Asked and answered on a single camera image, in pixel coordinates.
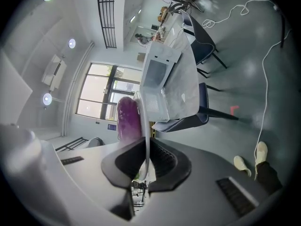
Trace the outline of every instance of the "black pants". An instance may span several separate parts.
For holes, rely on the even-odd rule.
[[[257,165],[257,178],[263,188],[269,195],[282,188],[281,182],[278,179],[277,172],[270,166],[267,161]]]

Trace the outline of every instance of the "purple object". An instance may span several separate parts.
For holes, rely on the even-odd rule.
[[[137,140],[142,136],[138,104],[122,97],[117,104],[117,128],[120,141]]]

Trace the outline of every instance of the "gray floor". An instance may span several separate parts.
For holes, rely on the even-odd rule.
[[[192,16],[199,23],[205,19],[220,21],[235,5],[247,1],[198,0],[205,12],[193,10]],[[208,91],[210,108],[230,113],[231,106],[239,106],[234,115],[240,120],[210,118],[208,124],[201,127],[157,135],[216,153],[230,162],[235,155],[241,155],[254,172],[253,151],[265,106],[266,82],[261,62],[269,48],[280,41],[281,18],[268,2],[251,2],[248,8],[250,13],[246,16],[240,15],[242,8],[236,8],[227,21],[206,28],[220,51],[218,57],[228,69],[214,57],[198,65],[210,72],[208,79],[199,75],[200,82],[224,90]],[[301,94],[298,92],[301,68],[292,32],[282,49],[279,45],[272,49],[265,68],[269,92],[261,140],[268,145],[268,161],[285,184],[297,159],[301,137]]]

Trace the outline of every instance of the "person's foot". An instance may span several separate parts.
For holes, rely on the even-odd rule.
[[[234,157],[234,166],[240,171],[246,171],[247,175],[251,176],[251,170],[246,167],[244,159],[240,156]]]
[[[259,163],[266,161],[267,155],[268,155],[267,145],[263,141],[259,142],[256,149],[255,165],[257,166]]]

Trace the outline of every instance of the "white table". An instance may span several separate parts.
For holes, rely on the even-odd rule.
[[[197,66],[190,43],[179,24],[174,24],[164,44],[180,48],[182,55],[174,64],[171,73],[162,89],[162,95],[145,96],[146,110],[158,108],[163,97],[165,116],[153,121],[168,121],[195,115],[199,109],[199,90]]]

